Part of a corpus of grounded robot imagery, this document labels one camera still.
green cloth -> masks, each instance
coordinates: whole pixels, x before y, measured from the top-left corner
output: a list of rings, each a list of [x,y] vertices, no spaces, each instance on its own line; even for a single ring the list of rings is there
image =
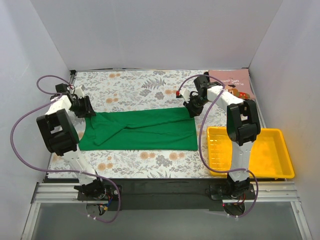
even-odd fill
[[[195,119],[185,107],[97,112],[85,124],[82,151],[198,149]]]

glass panel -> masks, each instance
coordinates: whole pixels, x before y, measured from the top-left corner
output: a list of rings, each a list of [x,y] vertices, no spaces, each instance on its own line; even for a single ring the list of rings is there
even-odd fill
[[[85,204],[41,204],[33,240],[300,240],[290,202],[258,202],[236,221],[206,210],[124,210],[112,224],[85,217]],[[98,215],[98,207],[88,211]],[[115,212],[106,212],[109,219]]]

floral tablecloth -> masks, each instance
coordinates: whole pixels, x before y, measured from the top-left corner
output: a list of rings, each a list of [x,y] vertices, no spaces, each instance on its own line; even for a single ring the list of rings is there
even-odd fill
[[[184,100],[176,98],[176,90],[189,76],[203,74],[204,70],[126,70],[78,72],[74,85],[85,86],[96,112],[125,112],[148,109],[183,107]],[[195,90],[192,80],[184,85]],[[195,117],[197,134],[209,104],[203,114]],[[79,138],[84,134],[85,121],[70,118]],[[226,113],[214,106],[202,133],[202,149],[208,158],[208,126],[225,126]],[[198,151],[176,150],[93,150],[83,151],[84,158],[97,173],[106,178],[210,178],[210,172],[202,164]],[[53,154],[50,169],[69,169],[64,160]],[[73,173],[49,173],[48,178],[75,178]]]

white wall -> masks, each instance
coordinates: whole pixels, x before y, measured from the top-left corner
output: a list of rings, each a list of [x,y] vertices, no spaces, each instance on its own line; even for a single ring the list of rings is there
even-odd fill
[[[269,128],[283,131],[313,239],[320,239],[320,1],[284,0],[250,74]]]
[[[282,0],[31,0],[69,69],[248,67]]]
[[[0,32],[0,239],[18,240],[36,182],[41,182],[44,175],[16,158],[10,146],[10,130],[24,113],[49,101],[36,88],[40,76],[68,78],[69,73],[29,0],[0,0]],[[54,90],[55,83],[44,83],[43,87]],[[40,114],[23,121],[14,139],[27,161],[46,168],[50,154],[37,128],[36,117]]]

plastic tray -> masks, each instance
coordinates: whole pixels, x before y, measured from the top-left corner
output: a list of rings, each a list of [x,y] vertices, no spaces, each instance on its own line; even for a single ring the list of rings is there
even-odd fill
[[[226,127],[207,128],[208,157],[212,169],[229,170],[232,159],[232,142]],[[292,179],[295,177],[282,132],[275,128],[262,128],[253,144],[249,169],[257,178]],[[226,177],[227,174],[211,174]]]

